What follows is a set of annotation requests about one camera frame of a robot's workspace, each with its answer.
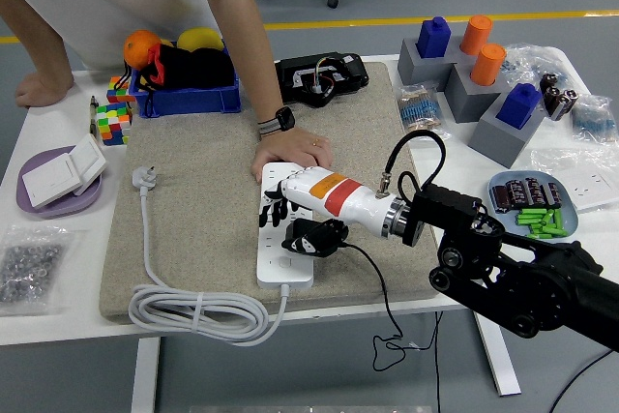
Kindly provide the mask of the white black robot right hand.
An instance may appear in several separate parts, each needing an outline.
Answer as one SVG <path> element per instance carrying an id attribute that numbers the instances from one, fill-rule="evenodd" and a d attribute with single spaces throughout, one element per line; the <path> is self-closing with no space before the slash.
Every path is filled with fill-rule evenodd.
<path id="1" fill-rule="evenodd" d="M 295 222 L 281 246 L 295 253 L 326 257 L 343 245 L 347 226 L 357 223 L 377 237 L 396 232 L 401 201 L 320 166 L 297 170 L 263 191 L 259 225 L 280 225 L 288 208 L 302 207 L 327 220 Z"/>

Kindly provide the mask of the person's right hand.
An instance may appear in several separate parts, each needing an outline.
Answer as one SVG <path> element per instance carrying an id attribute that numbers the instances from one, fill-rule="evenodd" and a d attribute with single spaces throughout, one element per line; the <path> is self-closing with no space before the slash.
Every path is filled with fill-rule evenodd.
<path id="1" fill-rule="evenodd" d="M 45 107 L 62 101 L 74 85 L 72 74 L 49 77 L 32 73 L 23 78 L 15 90 L 15 103 L 19 107 Z"/>

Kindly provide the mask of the person's left hand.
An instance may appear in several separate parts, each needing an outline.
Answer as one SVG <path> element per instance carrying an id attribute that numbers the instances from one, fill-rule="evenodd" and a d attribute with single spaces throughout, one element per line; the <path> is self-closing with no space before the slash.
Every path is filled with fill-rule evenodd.
<path id="1" fill-rule="evenodd" d="M 293 128 L 261 138 L 255 149 L 251 174 L 257 183 L 262 181 L 263 167 L 269 162 L 294 162 L 301 167 L 332 165 L 334 156 L 328 138 Z"/>

